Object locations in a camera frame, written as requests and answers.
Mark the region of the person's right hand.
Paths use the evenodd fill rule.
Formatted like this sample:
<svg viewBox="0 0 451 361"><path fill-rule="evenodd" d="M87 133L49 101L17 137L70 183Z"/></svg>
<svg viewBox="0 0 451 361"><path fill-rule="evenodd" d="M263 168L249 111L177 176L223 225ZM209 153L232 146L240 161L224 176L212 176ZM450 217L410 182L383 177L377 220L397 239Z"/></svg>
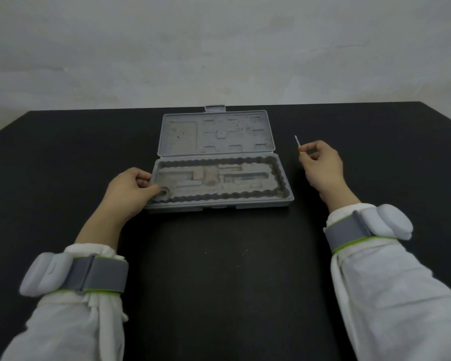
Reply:
<svg viewBox="0 0 451 361"><path fill-rule="evenodd" d="M321 196L345 192L348 187L343 176L343 161L338 152L322 140L301 145L301 151L318 151L318 159L301 163L307 181Z"/></svg>

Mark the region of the grey plastic tool case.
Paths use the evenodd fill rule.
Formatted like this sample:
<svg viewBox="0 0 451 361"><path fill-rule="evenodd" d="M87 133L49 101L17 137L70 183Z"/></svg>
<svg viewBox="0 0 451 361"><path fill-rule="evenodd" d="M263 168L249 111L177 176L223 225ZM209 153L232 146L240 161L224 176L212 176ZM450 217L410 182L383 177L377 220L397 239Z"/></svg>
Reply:
<svg viewBox="0 0 451 361"><path fill-rule="evenodd" d="M285 207L294 195L266 110L165 114L150 184L150 213Z"/></svg>

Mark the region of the person's right forearm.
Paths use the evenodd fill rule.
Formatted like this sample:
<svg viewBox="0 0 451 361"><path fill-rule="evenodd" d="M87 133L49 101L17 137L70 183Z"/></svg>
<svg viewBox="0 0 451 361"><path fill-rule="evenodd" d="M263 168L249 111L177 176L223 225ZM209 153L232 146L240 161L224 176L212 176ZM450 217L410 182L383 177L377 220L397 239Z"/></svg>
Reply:
<svg viewBox="0 0 451 361"><path fill-rule="evenodd" d="M362 204L347 189L322 196L328 225ZM337 302L358 361L451 361L451 289L402 240L372 239L332 253Z"/></svg>

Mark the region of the grey white wrist tracker band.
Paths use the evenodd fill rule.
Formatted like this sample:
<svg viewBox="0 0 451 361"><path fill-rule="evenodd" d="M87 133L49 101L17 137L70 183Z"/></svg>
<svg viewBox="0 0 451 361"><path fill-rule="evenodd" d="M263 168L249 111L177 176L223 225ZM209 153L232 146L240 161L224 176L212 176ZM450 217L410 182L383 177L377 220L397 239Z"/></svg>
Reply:
<svg viewBox="0 0 451 361"><path fill-rule="evenodd" d="M56 291L121 294L126 287L128 270L129 264L123 259L97 254L42 253L29 267L19 293L25 297L40 297Z"/></svg>
<svg viewBox="0 0 451 361"><path fill-rule="evenodd" d="M383 204L354 209L351 214L330 224L325 237L333 254L351 245L372 239L408 241L413 224L397 207Z"/></svg>

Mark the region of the person's left hand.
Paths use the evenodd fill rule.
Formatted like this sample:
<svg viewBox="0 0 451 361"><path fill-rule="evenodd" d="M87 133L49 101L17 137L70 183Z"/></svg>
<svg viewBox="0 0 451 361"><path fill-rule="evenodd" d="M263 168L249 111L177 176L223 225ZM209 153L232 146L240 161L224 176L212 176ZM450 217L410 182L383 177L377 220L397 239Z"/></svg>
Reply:
<svg viewBox="0 0 451 361"><path fill-rule="evenodd" d="M115 177L108 185L102 202L97 208L100 218L115 224L125 224L143 210L148 202L141 200L141 188L151 185L151 174L136 167L129 168Z"/></svg>

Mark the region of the person's left forearm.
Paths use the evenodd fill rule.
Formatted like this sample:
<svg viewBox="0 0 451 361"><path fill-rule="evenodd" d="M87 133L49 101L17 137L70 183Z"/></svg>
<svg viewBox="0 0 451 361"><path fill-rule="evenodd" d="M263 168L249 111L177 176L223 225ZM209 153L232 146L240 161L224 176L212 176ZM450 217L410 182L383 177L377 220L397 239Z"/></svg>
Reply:
<svg viewBox="0 0 451 361"><path fill-rule="evenodd" d="M99 260L125 265L125 258L117 255L117 246L120 231L132 217L98 209L63 253L77 259L98 255ZM123 361L127 321L119 293L47 293L26 322L25 331L11 340L0 361Z"/></svg>

